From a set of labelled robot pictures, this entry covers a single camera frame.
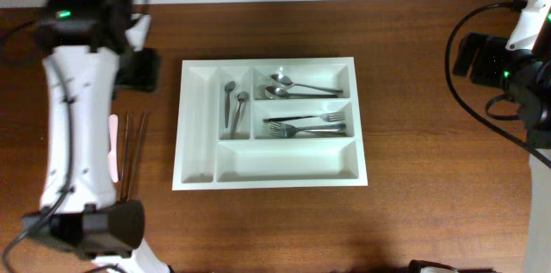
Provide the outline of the white plastic knife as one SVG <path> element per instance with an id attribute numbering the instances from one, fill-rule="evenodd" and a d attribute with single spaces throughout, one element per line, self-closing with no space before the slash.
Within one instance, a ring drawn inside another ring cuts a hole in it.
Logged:
<path id="1" fill-rule="evenodd" d="M 109 135 L 108 166 L 109 166 L 109 174 L 114 183 L 119 182 L 118 158 L 117 158 L 118 124 L 119 124 L 118 116 L 110 115 L 108 118 L 108 135 Z"/>

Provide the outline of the large steel spoon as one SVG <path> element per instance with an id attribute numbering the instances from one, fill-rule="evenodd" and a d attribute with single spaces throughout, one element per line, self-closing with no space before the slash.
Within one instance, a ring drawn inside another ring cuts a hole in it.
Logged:
<path id="1" fill-rule="evenodd" d="M 230 137 L 232 140 L 235 139 L 237 128 L 238 128 L 238 122 L 241 116 L 241 110 L 242 106 L 249 100 L 249 93 L 246 91 L 241 91 L 236 95 L 237 100 L 237 109 L 235 110 L 233 120 L 232 120 L 232 128 L 230 132 Z"/>

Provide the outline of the dark-handled steel fork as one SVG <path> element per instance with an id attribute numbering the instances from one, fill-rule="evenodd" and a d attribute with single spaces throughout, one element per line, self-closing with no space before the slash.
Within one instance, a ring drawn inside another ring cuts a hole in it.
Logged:
<path id="1" fill-rule="evenodd" d="M 335 122 L 335 121 L 343 121 L 346 118 L 346 114 L 342 111 L 339 111 L 339 112 L 325 113 L 321 115 L 300 115 L 300 116 L 267 118 L 267 119 L 263 119 L 263 122 L 265 123 L 284 122 L 284 121 L 295 121 L 295 120 L 314 119 L 314 118 L 320 119 L 323 122 Z"/>

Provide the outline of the steel kitchen tongs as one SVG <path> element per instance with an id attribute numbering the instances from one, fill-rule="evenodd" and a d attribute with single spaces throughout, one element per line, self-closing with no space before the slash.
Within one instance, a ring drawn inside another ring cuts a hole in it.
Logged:
<path id="1" fill-rule="evenodd" d="M 122 159 L 119 202 L 128 202 L 132 196 L 134 172 L 139 162 L 141 147 L 145 138 L 147 113 L 142 113 L 137 131 L 133 131 L 133 116 L 127 114 L 124 127 L 124 150 Z"/>

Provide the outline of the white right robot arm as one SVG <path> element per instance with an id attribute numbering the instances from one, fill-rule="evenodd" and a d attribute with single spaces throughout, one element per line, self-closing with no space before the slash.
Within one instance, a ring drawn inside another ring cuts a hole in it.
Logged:
<path id="1" fill-rule="evenodd" d="M 519 13 L 507 38 L 469 33 L 457 57 L 451 47 L 460 28 L 492 9 Z M 476 121 L 529 154 L 531 203 L 523 260 L 525 272 L 550 270 L 550 0 L 512 0 L 488 4 L 463 17 L 451 32 L 444 54 L 444 73 L 452 97 Z M 500 95 L 477 114 L 457 93 L 452 77 L 500 89 Z"/>

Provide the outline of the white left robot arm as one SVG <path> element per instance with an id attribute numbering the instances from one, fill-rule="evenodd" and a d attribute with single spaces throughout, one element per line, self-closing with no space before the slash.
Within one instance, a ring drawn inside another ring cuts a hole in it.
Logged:
<path id="1" fill-rule="evenodd" d="M 49 143 L 40 209 L 23 236 L 92 262 L 97 270 L 167 272 L 145 241 L 141 202 L 121 200 L 111 177 L 108 118 L 113 92 L 149 70 L 151 18 L 133 0 L 48 0 L 37 39 L 49 97 Z"/>

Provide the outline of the steel tablespoon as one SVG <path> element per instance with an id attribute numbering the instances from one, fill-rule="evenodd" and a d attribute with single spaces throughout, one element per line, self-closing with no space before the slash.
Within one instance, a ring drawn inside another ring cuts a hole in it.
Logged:
<path id="1" fill-rule="evenodd" d="M 283 89 L 291 89 L 295 86 L 298 86 L 298 87 L 308 88 L 308 89 L 312 89 L 312 90 L 319 90 L 319 91 L 323 91 L 323 92 L 327 92 L 327 93 L 331 93 L 331 94 L 335 94 L 335 95 L 342 95 L 344 93 L 343 89 L 332 89 L 332 88 L 323 88 L 323 87 L 318 87 L 318 86 L 312 86 L 312 85 L 309 85 L 309 84 L 298 84 L 298 83 L 293 82 L 291 80 L 291 78 L 289 78 L 288 76 L 285 76 L 283 74 L 271 74 L 269 76 L 269 79 L 274 84 L 280 86 Z"/>

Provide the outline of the small steel teaspoon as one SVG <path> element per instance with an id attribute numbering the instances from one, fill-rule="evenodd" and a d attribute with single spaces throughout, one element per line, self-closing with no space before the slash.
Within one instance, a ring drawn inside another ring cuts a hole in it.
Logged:
<path id="1" fill-rule="evenodd" d="M 235 90 L 236 83 L 234 81 L 228 82 L 225 87 L 225 107 L 224 107 L 224 119 L 225 119 L 225 128 L 228 128 L 229 126 L 229 114 L 230 114 L 230 107 L 231 107 L 231 93 Z"/>

